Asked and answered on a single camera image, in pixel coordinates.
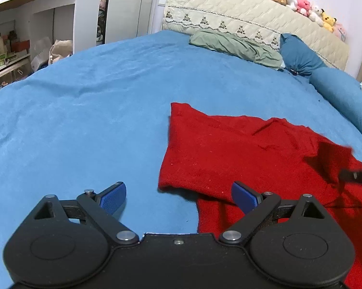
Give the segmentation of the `red knit garment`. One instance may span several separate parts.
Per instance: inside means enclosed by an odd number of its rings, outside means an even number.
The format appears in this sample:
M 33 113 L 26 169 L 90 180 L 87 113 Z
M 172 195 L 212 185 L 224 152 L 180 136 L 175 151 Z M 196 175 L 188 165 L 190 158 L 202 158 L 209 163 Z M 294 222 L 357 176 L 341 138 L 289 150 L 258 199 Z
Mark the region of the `red knit garment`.
M 312 194 L 351 239 L 356 260 L 346 283 L 362 288 L 362 185 L 341 182 L 343 169 L 360 171 L 362 163 L 352 149 L 308 127 L 278 118 L 208 116 L 174 102 L 159 188 L 195 192 L 198 231 L 215 235 L 243 216 L 231 196 L 235 181 L 287 200 Z

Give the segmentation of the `blue long bolster pillow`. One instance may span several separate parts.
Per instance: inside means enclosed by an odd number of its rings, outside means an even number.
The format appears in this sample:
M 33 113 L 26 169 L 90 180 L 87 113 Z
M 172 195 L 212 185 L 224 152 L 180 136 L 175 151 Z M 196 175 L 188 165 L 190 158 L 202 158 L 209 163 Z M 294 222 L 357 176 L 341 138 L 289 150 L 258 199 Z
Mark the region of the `blue long bolster pillow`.
M 362 90 L 355 78 L 339 69 L 320 67 L 309 82 L 362 134 Z

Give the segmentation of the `blue bed sheet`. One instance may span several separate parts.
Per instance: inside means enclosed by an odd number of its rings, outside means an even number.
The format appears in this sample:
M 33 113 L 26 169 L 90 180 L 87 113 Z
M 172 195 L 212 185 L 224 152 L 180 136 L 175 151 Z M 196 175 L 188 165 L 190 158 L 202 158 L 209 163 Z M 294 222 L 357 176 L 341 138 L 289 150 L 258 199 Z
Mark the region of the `blue bed sheet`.
M 362 134 L 301 76 L 191 46 L 173 31 L 76 53 L 0 90 L 0 288 L 12 285 L 3 248 L 47 194 L 70 200 L 123 181 L 116 216 L 137 234 L 196 232 L 194 197 L 157 188 L 172 102 L 284 118 L 362 161 Z

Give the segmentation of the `dark blue pillow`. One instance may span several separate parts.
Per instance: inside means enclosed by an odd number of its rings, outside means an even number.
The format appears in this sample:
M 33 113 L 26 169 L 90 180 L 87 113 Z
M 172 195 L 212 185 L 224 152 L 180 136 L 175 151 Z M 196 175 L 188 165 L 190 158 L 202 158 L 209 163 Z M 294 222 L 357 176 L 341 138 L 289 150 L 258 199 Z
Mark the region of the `dark blue pillow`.
M 323 60 L 298 36 L 283 33 L 280 35 L 279 52 L 286 69 L 304 77 L 310 77 L 313 71 L 326 67 Z

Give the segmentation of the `light pink plush toy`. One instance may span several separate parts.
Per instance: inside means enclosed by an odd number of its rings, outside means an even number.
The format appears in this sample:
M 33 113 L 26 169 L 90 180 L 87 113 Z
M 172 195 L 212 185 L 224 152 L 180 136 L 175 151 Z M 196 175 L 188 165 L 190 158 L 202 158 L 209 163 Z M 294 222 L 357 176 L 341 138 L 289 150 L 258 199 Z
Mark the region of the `light pink plush toy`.
M 336 37 L 341 41 L 345 42 L 347 38 L 347 31 L 342 24 L 336 22 L 334 24 L 334 35 L 336 35 Z

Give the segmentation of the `green folded cloth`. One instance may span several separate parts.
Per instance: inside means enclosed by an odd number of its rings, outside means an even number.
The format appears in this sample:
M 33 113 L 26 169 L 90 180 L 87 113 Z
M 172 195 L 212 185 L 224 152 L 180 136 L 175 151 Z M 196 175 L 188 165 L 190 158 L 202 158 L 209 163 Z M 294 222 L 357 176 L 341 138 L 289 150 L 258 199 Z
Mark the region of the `green folded cloth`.
M 192 34 L 189 44 L 235 56 L 275 70 L 285 68 L 282 55 L 269 46 L 228 33 L 201 29 Z

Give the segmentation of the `yellow plush toy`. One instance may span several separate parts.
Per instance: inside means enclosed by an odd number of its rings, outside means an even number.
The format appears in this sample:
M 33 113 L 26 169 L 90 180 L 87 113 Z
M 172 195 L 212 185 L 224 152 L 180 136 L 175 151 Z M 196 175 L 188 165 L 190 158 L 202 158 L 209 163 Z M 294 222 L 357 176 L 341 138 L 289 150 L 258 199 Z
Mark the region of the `yellow plush toy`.
M 322 11 L 322 21 L 323 21 L 323 28 L 327 29 L 330 33 L 334 32 L 334 25 L 337 22 L 337 19 L 330 16 L 325 11 Z

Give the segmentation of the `beige bag on floor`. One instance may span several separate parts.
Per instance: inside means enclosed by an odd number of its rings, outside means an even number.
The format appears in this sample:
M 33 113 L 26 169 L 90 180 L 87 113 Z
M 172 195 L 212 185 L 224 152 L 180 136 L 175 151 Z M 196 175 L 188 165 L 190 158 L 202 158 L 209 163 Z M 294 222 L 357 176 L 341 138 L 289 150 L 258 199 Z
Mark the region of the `beige bag on floor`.
M 72 40 L 56 40 L 48 53 L 48 65 L 73 55 Z

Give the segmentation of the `white plush toy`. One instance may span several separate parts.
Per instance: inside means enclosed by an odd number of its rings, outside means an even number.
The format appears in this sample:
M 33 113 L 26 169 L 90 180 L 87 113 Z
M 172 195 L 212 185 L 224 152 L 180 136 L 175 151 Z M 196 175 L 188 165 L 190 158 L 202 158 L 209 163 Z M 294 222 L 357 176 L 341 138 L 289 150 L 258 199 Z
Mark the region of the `white plush toy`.
M 286 0 L 286 6 L 294 12 L 297 11 L 297 3 L 297 0 Z

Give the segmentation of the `white desk shelf unit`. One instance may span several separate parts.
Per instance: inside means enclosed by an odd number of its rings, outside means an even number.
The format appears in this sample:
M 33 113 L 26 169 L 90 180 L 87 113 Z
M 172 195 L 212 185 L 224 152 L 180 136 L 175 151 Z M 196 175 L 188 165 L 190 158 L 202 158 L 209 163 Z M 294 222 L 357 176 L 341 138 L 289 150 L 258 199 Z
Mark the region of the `white desk shelf unit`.
M 96 45 L 99 0 L 3 0 L 0 31 L 9 23 L 30 46 L 44 37 L 73 41 L 73 53 Z

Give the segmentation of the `white grey wardrobe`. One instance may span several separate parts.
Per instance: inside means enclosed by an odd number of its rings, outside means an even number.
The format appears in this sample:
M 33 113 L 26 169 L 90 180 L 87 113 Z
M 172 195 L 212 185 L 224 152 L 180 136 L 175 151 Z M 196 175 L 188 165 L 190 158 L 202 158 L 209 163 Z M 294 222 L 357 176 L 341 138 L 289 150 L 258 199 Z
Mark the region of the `white grey wardrobe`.
M 148 34 L 153 0 L 107 0 L 105 43 Z

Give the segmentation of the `cream quilted headboard cover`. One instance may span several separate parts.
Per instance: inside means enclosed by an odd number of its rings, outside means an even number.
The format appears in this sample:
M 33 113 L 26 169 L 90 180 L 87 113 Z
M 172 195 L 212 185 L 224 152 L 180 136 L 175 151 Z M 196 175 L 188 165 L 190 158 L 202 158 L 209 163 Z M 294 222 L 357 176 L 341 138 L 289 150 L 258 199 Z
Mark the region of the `cream quilted headboard cover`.
M 166 0 L 162 29 L 188 35 L 199 29 L 230 33 L 280 48 L 280 36 L 298 36 L 327 66 L 345 70 L 349 47 L 309 18 L 271 0 Z

